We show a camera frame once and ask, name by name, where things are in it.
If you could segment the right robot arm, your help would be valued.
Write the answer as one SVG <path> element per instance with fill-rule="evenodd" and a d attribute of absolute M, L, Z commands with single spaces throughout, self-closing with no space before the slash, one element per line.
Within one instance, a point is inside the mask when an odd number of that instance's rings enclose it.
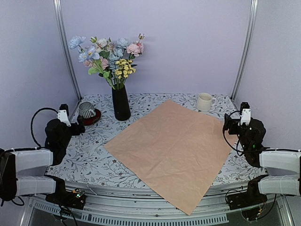
<path fill-rule="evenodd" d="M 243 201 L 254 205 L 261 195 L 283 194 L 300 196 L 301 194 L 301 151 L 285 148 L 268 148 L 262 145 L 266 129 L 260 120 L 249 117 L 233 119 L 224 115 L 223 133 L 236 135 L 241 143 L 243 155 L 249 165 L 267 170 L 248 182 Z"/>

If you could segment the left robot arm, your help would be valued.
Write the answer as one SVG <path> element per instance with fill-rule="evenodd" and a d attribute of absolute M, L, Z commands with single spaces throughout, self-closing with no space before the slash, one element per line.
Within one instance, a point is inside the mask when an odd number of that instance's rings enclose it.
<path fill-rule="evenodd" d="M 1 150 L 0 198 L 4 202 L 18 196 L 46 194 L 59 204 L 70 200 L 63 179 L 54 176 L 31 175 L 31 170 L 61 164 L 72 136 L 85 132 L 84 123 L 51 120 L 45 128 L 45 145 L 39 148 Z"/>

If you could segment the white rose stem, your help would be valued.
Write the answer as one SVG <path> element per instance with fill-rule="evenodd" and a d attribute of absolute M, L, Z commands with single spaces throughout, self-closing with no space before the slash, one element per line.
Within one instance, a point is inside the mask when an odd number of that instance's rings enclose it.
<path fill-rule="evenodd" d="M 107 49 L 109 38 L 98 39 L 97 37 L 91 37 L 90 41 L 94 46 L 96 46 L 96 51 L 108 60 L 110 54 L 109 50 Z"/>

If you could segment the light blue rose stem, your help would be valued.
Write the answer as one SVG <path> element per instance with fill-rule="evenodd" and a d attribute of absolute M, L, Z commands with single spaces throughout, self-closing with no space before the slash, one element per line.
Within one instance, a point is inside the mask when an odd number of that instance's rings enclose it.
<path fill-rule="evenodd" d="M 108 41 L 108 50 L 110 52 L 108 61 L 109 61 L 109 68 L 111 71 L 111 79 L 112 84 L 115 89 L 119 89 L 120 80 L 116 78 L 115 71 L 118 69 L 116 62 L 123 58 L 125 50 L 127 46 L 130 44 L 129 39 L 127 38 L 118 38 L 117 42 Z"/>

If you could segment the pink rose stem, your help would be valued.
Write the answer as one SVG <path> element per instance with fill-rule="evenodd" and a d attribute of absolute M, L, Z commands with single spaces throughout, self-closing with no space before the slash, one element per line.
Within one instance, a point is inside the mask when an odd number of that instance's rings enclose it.
<path fill-rule="evenodd" d="M 133 63 L 133 60 L 135 58 L 137 58 L 143 54 L 144 44 L 142 43 L 142 40 L 144 39 L 144 37 L 145 37 L 144 33 L 143 34 L 140 33 L 138 35 L 138 41 L 130 43 L 126 47 L 126 52 L 128 53 L 128 60 L 130 63 Z"/>
<path fill-rule="evenodd" d="M 109 62 L 102 56 L 97 59 L 89 59 L 84 61 L 84 66 L 88 67 L 88 75 L 97 74 L 102 77 L 113 89 L 116 89 L 116 82 L 113 76 L 113 71 L 109 67 Z"/>

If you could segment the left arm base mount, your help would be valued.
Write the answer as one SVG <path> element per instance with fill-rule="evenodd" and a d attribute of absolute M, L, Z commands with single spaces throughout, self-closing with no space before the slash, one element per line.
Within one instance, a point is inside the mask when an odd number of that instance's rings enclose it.
<path fill-rule="evenodd" d="M 65 181 L 55 176 L 47 176 L 55 181 L 55 192 L 47 194 L 45 200 L 68 208 L 83 210 L 86 203 L 86 195 L 78 197 L 75 192 L 67 191 Z"/>

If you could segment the blue hydrangea stem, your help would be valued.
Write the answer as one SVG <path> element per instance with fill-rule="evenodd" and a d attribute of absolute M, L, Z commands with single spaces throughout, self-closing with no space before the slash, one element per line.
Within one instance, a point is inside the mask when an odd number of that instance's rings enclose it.
<path fill-rule="evenodd" d="M 101 57 L 101 55 L 96 51 L 96 46 L 94 46 L 94 45 L 88 46 L 84 50 L 85 50 L 85 52 L 79 53 L 79 56 L 78 56 L 79 63 L 83 64 L 85 60 L 89 60 L 89 59 L 97 60 Z"/>

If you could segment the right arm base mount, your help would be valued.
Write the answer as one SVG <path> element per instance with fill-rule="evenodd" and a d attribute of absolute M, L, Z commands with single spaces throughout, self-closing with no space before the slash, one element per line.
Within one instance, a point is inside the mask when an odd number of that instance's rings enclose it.
<path fill-rule="evenodd" d="M 230 189 L 225 195 L 225 201 L 229 205 L 230 210 L 236 210 L 240 208 L 250 207 L 256 204 L 261 204 L 261 207 L 256 209 L 244 210 L 241 212 L 243 218 L 247 221 L 257 221 L 267 216 L 273 209 L 276 197 L 275 194 L 273 203 L 270 209 L 263 214 L 263 209 L 267 204 L 267 196 L 259 192 L 259 182 L 268 175 L 260 175 L 248 182 L 247 190 L 240 192 L 235 189 Z"/>

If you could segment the peach wrapping paper sheet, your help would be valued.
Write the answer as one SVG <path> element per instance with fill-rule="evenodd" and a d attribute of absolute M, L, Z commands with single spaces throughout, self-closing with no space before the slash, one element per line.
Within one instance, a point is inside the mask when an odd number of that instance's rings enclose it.
<path fill-rule="evenodd" d="M 190 215 L 226 162 L 235 135 L 218 118 L 167 100 L 105 149 L 162 198 Z"/>

